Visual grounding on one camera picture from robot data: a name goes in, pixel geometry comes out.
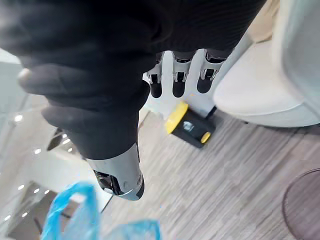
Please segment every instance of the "blue plastic bag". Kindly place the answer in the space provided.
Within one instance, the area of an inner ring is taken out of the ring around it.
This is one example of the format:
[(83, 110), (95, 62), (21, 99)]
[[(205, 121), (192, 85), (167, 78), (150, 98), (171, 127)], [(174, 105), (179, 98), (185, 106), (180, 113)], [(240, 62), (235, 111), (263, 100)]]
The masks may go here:
[[(74, 194), (84, 195), (85, 201), (61, 232), (60, 215)], [(120, 225), (108, 236), (100, 237), (100, 213), (93, 185), (80, 182), (70, 186), (52, 202), (46, 217), (41, 240), (161, 240), (159, 224), (143, 220)]]

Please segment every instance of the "gray carpet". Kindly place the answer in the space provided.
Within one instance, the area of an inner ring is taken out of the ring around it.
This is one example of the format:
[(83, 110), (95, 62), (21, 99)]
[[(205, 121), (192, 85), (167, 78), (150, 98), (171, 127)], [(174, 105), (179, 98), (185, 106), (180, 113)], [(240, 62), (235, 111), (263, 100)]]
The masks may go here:
[(102, 217), (104, 233), (151, 218), (165, 240), (293, 239), (281, 201), (295, 176), (320, 167), (320, 128), (272, 129), (214, 116), (217, 130), (201, 150), (147, 116), (139, 131), (144, 196), (114, 197)]

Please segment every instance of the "robotic finger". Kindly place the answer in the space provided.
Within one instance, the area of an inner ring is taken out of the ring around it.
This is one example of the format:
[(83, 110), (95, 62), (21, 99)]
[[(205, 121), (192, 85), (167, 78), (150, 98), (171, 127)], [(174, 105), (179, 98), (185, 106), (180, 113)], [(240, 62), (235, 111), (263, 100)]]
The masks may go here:
[(215, 56), (210, 49), (205, 50), (196, 86), (199, 93), (205, 94), (210, 90), (217, 73), (226, 59), (226, 57)]
[(192, 58), (195, 51), (179, 52), (173, 51), (173, 88), (172, 93), (180, 98), (185, 93), (186, 80), (189, 74)]
[(162, 95), (162, 60), (163, 52), (160, 52), (156, 55), (156, 64), (154, 68), (146, 72), (147, 77), (149, 78), (150, 83), (150, 92), (152, 97), (155, 99), (160, 98)]

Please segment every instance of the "yellow and black device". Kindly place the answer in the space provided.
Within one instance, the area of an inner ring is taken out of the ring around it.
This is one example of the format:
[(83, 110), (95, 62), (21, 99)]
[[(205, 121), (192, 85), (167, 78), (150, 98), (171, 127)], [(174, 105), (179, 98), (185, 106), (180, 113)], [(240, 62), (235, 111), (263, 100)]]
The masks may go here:
[(216, 127), (189, 109), (189, 105), (180, 102), (168, 117), (165, 128), (168, 134), (202, 148), (214, 133)]

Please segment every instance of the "white chair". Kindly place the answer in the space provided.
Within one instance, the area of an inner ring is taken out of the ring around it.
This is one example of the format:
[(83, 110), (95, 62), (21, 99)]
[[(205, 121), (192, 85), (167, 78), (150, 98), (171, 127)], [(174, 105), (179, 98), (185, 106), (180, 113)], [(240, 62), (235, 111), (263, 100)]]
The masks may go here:
[(252, 45), (217, 86), (218, 109), (273, 127), (320, 123), (320, 0), (281, 0), (272, 40)]

